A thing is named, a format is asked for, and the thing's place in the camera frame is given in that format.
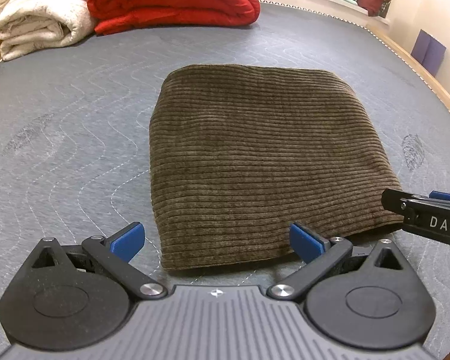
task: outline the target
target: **gray mattress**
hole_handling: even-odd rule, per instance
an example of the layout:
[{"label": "gray mattress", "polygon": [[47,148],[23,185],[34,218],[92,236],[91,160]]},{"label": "gray mattress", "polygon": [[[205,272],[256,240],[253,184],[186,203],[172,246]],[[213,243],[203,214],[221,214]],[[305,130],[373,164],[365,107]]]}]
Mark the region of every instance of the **gray mattress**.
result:
[{"label": "gray mattress", "polygon": [[[292,259],[170,276],[150,202],[148,123],[168,73],[188,64],[320,68],[365,105],[406,190],[450,192],[450,113],[368,31],[311,12],[262,5],[250,28],[150,28],[91,37],[0,64],[0,295],[44,235],[62,244],[141,221],[148,241],[132,264],[173,283],[267,286]],[[436,301],[426,347],[450,350],[450,247],[393,238]],[[7,346],[0,327],[0,352]]]}]

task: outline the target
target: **purple box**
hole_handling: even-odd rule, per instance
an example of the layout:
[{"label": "purple box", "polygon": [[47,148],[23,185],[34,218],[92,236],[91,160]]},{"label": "purple box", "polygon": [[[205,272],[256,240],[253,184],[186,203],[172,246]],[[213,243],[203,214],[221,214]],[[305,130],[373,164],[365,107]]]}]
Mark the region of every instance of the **purple box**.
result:
[{"label": "purple box", "polygon": [[431,35],[420,30],[412,50],[412,57],[435,77],[442,65],[447,48]]}]

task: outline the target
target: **corduroy fabric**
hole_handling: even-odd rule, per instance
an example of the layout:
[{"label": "corduroy fabric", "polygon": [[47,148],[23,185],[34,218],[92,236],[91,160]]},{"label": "corduroy fabric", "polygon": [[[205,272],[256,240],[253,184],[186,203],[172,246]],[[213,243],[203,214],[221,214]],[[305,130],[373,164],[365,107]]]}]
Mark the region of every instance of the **corduroy fabric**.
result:
[{"label": "corduroy fabric", "polygon": [[401,221],[380,203],[400,183],[363,105],[323,70],[172,72],[150,121],[150,164],[167,270],[288,254],[294,221],[324,237]]}]

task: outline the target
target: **blue gripper pad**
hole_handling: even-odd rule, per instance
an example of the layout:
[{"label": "blue gripper pad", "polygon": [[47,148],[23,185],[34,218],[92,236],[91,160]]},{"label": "blue gripper pad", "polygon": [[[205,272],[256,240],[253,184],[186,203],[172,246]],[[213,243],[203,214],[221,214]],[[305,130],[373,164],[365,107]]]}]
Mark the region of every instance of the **blue gripper pad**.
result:
[{"label": "blue gripper pad", "polygon": [[145,229],[140,222],[133,222],[109,238],[110,251],[129,262],[145,244]]},{"label": "blue gripper pad", "polygon": [[432,191],[428,196],[430,199],[447,200],[450,202],[450,193]]},{"label": "blue gripper pad", "polygon": [[290,246],[306,263],[313,261],[330,248],[330,242],[298,223],[290,225]]}]

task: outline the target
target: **metal screw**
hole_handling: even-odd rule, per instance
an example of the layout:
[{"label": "metal screw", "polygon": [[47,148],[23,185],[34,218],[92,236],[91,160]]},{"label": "metal screw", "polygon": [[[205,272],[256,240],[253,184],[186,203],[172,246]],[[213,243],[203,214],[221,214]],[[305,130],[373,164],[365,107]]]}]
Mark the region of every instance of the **metal screw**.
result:
[{"label": "metal screw", "polygon": [[163,293],[165,289],[158,283],[147,283],[140,287],[140,292],[144,295],[157,296]]},{"label": "metal screw", "polygon": [[288,286],[287,284],[277,284],[271,288],[271,293],[281,298],[286,298],[292,295],[294,292],[295,289],[292,286]]}]

